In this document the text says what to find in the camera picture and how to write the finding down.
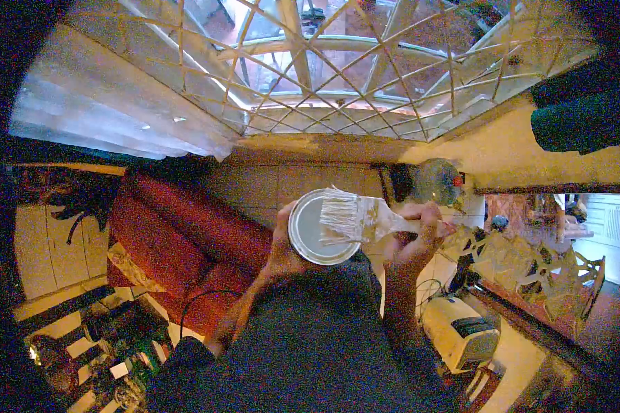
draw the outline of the plastic bottle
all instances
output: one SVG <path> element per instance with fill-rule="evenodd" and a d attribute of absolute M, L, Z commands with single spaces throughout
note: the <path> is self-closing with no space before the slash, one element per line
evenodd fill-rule
<path fill-rule="evenodd" d="M 411 169 L 412 196 L 417 202 L 435 201 L 439 205 L 453 206 L 462 194 L 463 178 L 457 169 L 444 158 L 433 158 Z"/>

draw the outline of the white curtain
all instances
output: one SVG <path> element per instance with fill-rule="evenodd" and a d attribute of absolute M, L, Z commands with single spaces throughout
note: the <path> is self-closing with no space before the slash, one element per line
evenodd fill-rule
<path fill-rule="evenodd" d="M 12 135 L 150 159 L 222 161 L 239 138 L 199 107 L 63 24 L 30 68 Z"/>

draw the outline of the red sofa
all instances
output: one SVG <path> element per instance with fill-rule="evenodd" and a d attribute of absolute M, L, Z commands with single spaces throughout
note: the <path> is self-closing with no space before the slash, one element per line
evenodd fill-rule
<path fill-rule="evenodd" d="M 184 305 L 214 289 L 243 293 L 265 265 L 272 232 L 202 192 L 143 175 L 125 177 L 110 216 L 119 241 L 145 275 L 166 289 L 150 293 L 180 322 Z M 108 281 L 132 285 L 108 262 Z M 184 326 L 210 334 L 238 300 L 227 293 L 196 299 Z"/>

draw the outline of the dark shirt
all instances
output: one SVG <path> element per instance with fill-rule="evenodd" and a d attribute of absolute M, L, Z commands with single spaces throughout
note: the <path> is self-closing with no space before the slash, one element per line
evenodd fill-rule
<path fill-rule="evenodd" d="M 430 345 L 388 344 L 380 288 L 356 257 L 267 293 L 218 359 L 184 337 L 149 384 L 149 411 L 455 411 Z"/>

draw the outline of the paint can lid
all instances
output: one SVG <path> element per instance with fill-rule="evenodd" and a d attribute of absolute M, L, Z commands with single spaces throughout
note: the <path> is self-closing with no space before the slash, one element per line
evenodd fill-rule
<path fill-rule="evenodd" d="M 303 195 L 289 214 L 289 241 L 306 260 L 320 265 L 335 265 L 348 260 L 360 248 L 360 243 L 324 245 L 321 237 L 321 206 L 324 190 Z"/>

